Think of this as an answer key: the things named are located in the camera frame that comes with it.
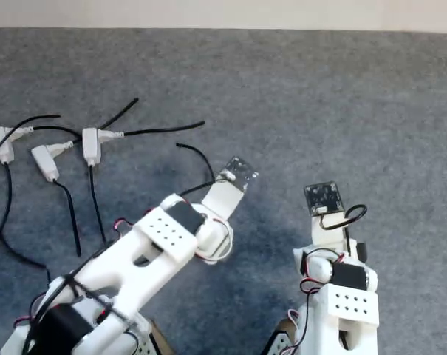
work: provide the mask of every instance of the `white connector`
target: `white connector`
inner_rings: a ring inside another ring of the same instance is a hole
[[[15,152],[13,151],[12,142],[27,135],[33,131],[33,127],[18,128],[1,146],[0,146],[0,161],[1,163],[11,163],[15,160]],[[0,127],[0,142],[3,138],[11,132],[11,128]]]
[[[60,155],[64,150],[72,148],[74,143],[68,141],[66,143],[51,144],[49,146],[37,146],[31,149],[34,160],[41,170],[42,175],[50,183],[59,178],[58,167],[55,165],[54,158]]]
[[[117,138],[123,138],[124,132],[102,131],[96,128],[84,128],[82,130],[83,158],[89,166],[95,166],[101,162],[101,144]]]

